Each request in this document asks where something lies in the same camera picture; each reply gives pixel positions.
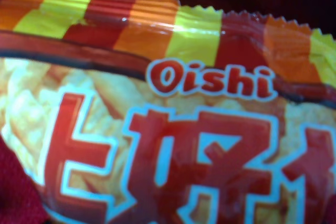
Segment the orange Oishi snack bag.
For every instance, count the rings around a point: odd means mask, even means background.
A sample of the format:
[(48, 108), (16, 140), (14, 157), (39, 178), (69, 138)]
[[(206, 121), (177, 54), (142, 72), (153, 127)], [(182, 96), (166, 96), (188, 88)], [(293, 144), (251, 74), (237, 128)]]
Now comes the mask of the orange Oishi snack bag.
[(61, 223), (321, 223), (335, 40), (178, 0), (1, 0), (1, 137)]

